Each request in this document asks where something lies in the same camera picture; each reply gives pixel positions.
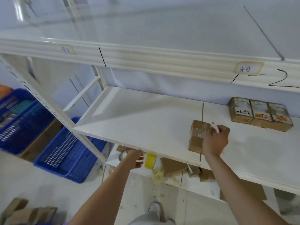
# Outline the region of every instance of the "person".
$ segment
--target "person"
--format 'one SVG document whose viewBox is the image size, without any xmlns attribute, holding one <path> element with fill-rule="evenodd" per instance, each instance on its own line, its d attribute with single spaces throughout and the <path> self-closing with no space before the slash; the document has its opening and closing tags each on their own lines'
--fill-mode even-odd
<svg viewBox="0 0 300 225">
<path fill-rule="evenodd" d="M 262 200 L 248 193 L 238 176 L 220 157 L 228 144 L 230 129 L 218 125 L 217 133 L 213 128 L 205 133 L 203 152 L 216 180 L 222 190 L 238 224 L 242 225 L 287 225 Z M 130 170 L 140 168 L 143 164 L 143 152 L 130 150 L 113 173 L 103 182 L 92 196 L 74 215 L 69 225 L 113 225 L 119 210 L 125 183 Z M 160 222 L 160 205 L 154 202 L 149 212 L 133 220 L 130 225 L 174 225 L 174 221 Z"/>
</svg>

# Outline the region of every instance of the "white sneaker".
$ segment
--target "white sneaker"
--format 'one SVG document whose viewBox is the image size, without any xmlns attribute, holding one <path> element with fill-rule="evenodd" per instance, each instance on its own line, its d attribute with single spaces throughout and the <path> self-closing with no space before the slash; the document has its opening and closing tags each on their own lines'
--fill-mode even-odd
<svg viewBox="0 0 300 225">
<path fill-rule="evenodd" d="M 160 218 L 160 214 L 161 214 L 161 207 L 160 207 L 160 203 L 158 202 L 153 202 L 148 210 L 148 212 L 155 212 L 157 214 L 157 216 Z"/>
</svg>

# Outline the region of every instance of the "gray pants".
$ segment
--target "gray pants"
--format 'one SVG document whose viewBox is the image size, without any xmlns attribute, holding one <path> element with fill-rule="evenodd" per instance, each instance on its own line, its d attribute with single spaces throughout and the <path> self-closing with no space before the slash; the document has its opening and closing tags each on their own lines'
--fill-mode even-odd
<svg viewBox="0 0 300 225">
<path fill-rule="evenodd" d="M 148 212 L 144 215 L 137 217 L 128 225 L 175 225 L 175 223 L 171 220 L 168 220 L 165 223 L 160 222 L 160 218 L 155 212 Z"/>
</svg>

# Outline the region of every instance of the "blue plastic crate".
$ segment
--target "blue plastic crate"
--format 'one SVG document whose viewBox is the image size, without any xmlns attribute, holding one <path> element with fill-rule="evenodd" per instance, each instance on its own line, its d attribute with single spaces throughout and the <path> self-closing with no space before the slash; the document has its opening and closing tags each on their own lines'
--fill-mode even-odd
<svg viewBox="0 0 300 225">
<path fill-rule="evenodd" d="M 72 120 L 76 123 L 79 117 Z M 107 142 L 88 138 L 102 152 Z M 64 127 L 33 164 L 52 174 L 83 183 L 96 161 L 97 157 Z"/>
<path fill-rule="evenodd" d="M 24 100 L 34 102 L 0 128 L 0 149 L 14 155 L 22 153 L 55 118 L 27 90 L 16 89 L 0 100 L 0 122 Z"/>
</svg>

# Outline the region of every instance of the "person's left hand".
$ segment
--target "person's left hand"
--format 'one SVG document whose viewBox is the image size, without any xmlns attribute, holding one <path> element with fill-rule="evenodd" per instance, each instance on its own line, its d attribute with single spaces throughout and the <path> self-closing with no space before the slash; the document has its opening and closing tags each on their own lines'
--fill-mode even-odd
<svg viewBox="0 0 300 225">
<path fill-rule="evenodd" d="M 144 159 L 143 155 L 142 150 L 131 149 L 128 151 L 124 160 L 129 164 L 131 170 L 141 168 L 142 164 L 144 164 L 142 161 Z"/>
</svg>

